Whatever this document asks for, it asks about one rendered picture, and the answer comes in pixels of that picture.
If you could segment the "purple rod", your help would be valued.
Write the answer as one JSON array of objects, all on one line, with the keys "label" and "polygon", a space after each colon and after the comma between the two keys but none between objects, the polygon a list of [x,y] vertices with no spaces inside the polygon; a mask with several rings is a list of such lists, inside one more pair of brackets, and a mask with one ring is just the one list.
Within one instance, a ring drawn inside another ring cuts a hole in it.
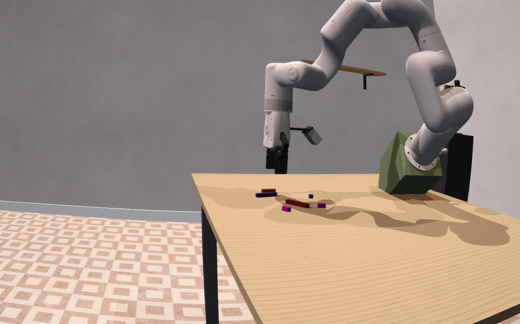
[{"label": "purple rod", "polygon": [[268,193],[256,193],[256,197],[274,197],[277,196],[277,192],[268,192]]}]

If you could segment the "red rod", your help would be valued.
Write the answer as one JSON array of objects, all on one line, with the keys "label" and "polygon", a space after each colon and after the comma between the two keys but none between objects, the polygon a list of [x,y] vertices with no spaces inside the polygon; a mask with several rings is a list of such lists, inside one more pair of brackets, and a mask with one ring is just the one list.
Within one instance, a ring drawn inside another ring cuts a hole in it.
[{"label": "red rod", "polygon": [[299,201],[290,200],[290,199],[286,199],[286,204],[290,204],[290,205],[294,205],[294,206],[298,206],[298,207],[309,208],[309,203],[299,202]]}]

